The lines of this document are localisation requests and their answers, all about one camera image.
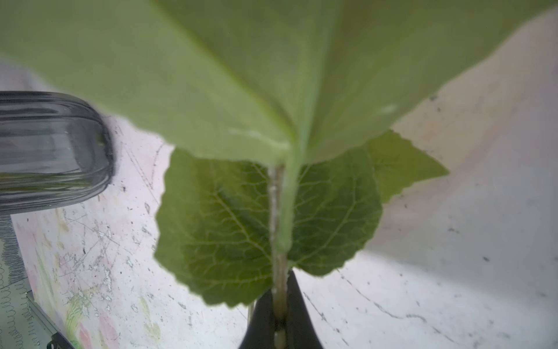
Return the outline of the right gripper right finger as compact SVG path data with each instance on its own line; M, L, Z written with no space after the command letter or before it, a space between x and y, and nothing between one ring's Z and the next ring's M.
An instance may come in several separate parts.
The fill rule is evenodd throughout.
M287 280L285 329L288 349L323 349L293 270Z

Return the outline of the sunflower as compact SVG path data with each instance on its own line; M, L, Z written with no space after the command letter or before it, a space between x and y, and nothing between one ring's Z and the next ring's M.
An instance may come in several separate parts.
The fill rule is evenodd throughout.
M325 276L447 169L392 125L553 1L3 1L1 54L174 145L155 259L207 305Z

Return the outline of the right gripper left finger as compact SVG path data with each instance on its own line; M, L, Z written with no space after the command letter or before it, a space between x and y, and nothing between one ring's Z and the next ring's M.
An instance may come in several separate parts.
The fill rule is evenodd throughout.
M275 349L276 317L272 289L256 302L239 349Z

